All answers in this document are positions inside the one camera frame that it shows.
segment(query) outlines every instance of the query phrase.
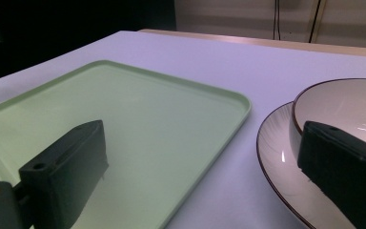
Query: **tray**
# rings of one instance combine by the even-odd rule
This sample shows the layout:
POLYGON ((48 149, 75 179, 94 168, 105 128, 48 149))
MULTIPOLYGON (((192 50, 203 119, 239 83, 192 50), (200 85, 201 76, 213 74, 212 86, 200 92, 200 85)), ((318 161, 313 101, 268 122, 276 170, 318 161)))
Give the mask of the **tray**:
POLYGON ((161 228, 251 109, 243 95, 97 61, 0 104, 0 180, 71 128, 105 127, 110 167, 73 228, 161 228))

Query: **dark background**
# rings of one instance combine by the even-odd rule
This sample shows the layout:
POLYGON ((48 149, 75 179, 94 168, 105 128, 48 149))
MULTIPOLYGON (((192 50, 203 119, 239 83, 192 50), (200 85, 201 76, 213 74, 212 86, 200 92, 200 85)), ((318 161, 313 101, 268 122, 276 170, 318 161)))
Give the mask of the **dark background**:
POLYGON ((0 77, 141 29, 174 31, 174 1, 0 0, 0 77))

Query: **white table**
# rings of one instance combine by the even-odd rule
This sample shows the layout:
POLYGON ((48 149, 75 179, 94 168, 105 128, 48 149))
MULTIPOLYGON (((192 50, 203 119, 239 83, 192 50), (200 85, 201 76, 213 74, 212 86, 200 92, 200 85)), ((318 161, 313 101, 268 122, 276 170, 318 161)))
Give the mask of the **white table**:
POLYGON ((312 52, 273 44, 276 47, 121 31, 1 78, 0 102, 101 59, 245 94, 253 103, 249 118, 168 227, 303 228, 260 169, 257 131, 270 112, 293 101, 308 86, 334 78, 366 77, 366 49, 361 56, 361 50, 353 48, 351 54, 339 54, 320 52, 317 46, 312 52))

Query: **bowl rim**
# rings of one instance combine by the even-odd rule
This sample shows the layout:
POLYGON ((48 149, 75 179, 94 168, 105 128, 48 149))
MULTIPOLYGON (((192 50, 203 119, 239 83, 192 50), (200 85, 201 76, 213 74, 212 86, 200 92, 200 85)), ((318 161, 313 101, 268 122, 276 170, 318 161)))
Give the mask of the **bowl rim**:
POLYGON ((321 84, 327 84, 327 83, 331 83, 331 82, 335 82, 335 81, 349 81, 349 80, 366 80, 366 78, 337 78, 337 79, 331 79, 331 80, 326 80, 326 81, 322 81, 319 83, 315 83, 309 87, 307 87, 306 89, 304 89, 301 93, 299 93, 293 103, 293 107, 291 109, 291 120, 296 128, 296 130, 298 131, 298 133, 300 135, 302 135, 302 130, 298 124, 298 122, 296 121, 296 117, 295 117, 295 106, 296 106, 296 102, 298 101, 298 99, 307 91, 309 91, 311 88, 317 87, 321 84))

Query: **brown rim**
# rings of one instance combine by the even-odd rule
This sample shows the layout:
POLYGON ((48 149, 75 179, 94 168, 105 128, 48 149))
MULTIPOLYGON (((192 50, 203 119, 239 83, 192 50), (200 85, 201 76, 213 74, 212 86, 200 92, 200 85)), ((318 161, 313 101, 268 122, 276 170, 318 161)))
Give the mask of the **brown rim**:
POLYGON ((296 102, 298 101, 298 99, 304 94, 306 93, 307 91, 309 91, 311 88, 314 88, 318 85, 321 85, 321 84, 326 84, 326 83, 331 83, 331 82, 334 82, 334 81, 342 81, 342 80, 366 80, 366 78, 339 78, 339 79, 332 79, 332 80, 327 80, 327 81, 323 81, 323 82, 320 82, 320 83, 316 83, 312 86, 309 86, 308 88, 304 89, 300 94, 298 94, 293 102, 293 108, 291 109, 291 120, 293 121, 295 127, 296 127, 296 130, 299 132, 300 135, 302 135, 302 130, 298 124, 298 122, 296 121, 296 118, 295 118, 295 106, 296 106, 296 102))
POLYGON ((263 126, 263 124, 266 122, 266 120, 274 113, 276 112, 277 110, 287 106, 287 105, 290 105, 291 103, 293 103, 294 105, 294 102, 289 102, 289 103, 286 103, 278 108, 276 108, 274 111, 272 111, 271 113, 269 113, 269 115, 267 115, 267 117, 263 120, 263 122, 261 123, 260 125, 260 128, 259 130, 257 131, 257 137, 256 137, 256 151, 257 151, 257 159, 258 159, 258 162, 259 162, 259 165, 260 165, 260 168, 264 174, 264 177, 267 179, 267 181, 269 182, 270 186, 272 186, 274 192, 278 195, 278 197, 281 199, 281 201, 290 209, 290 211, 293 212, 293 214, 295 214, 295 216, 300 219, 305 225, 307 225, 309 228, 312 228, 312 229, 315 229, 315 227, 308 221, 306 220, 304 217, 302 217, 297 211, 296 209, 291 206, 291 204, 289 202, 287 202, 287 200, 281 195, 281 193, 277 190, 277 188, 275 188, 275 185, 273 184, 273 182, 270 180, 269 178, 269 175, 267 174, 264 166, 263 166, 263 163, 262 163, 262 159, 260 157, 260 150, 259 150, 259 135, 260 135, 260 131, 261 131, 261 127, 263 126))

